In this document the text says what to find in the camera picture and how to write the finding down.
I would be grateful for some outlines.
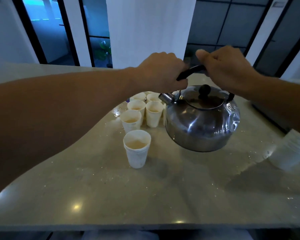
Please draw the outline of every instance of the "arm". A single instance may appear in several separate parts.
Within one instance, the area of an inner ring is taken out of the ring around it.
[[[271,109],[300,132],[300,85],[262,76],[252,68],[239,49],[230,46],[211,54],[197,50],[196,56],[221,89]]]
[[[143,91],[171,92],[186,65],[154,53],[137,68],[48,75],[0,84],[0,191],[64,150],[111,109]]]

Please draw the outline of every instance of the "kettle spout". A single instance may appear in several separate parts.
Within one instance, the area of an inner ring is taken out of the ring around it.
[[[173,104],[175,102],[175,97],[172,93],[161,93],[159,98],[165,102],[167,105]]]

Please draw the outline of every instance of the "forearm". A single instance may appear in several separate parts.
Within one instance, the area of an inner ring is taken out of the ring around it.
[[[241,96],[273,111],[300,132],[300,85],[261,75],[252,80]]]
[[[0,191],[141,92],[136,76],[135,68],[127,68],[0,84]]]

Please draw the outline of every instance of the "kettle handle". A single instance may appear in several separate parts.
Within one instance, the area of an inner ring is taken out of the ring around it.
[[[206,71],[206,67],[204,65],[196,65],[184,72],[181,72],[180,75],[177,77],[177,81],[180,81],[182,79],[186,79],[188,76],[190,76],[192,73],[194,72],[199,72],[199,71]],[[233,98],[235,97],[235,95],[233,93],[229,93],[229,96],[226,100],[227,103],[229,103],[230,101],[233,100]]]

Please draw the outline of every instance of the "marble countertop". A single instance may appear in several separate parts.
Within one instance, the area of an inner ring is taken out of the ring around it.
[[[7,80],[94,68],[9,64]],[[213,85],[203,74],[189,85]],[[300,227],[300,164],[291,172],[265,158],[284,136],[235,96],[241,121],[228,144],[198,153],[175,144],[163,127],[146,164],[129,167],[119,114],[109,112],[79,141],[27,171],[0,193],[0,230]]]

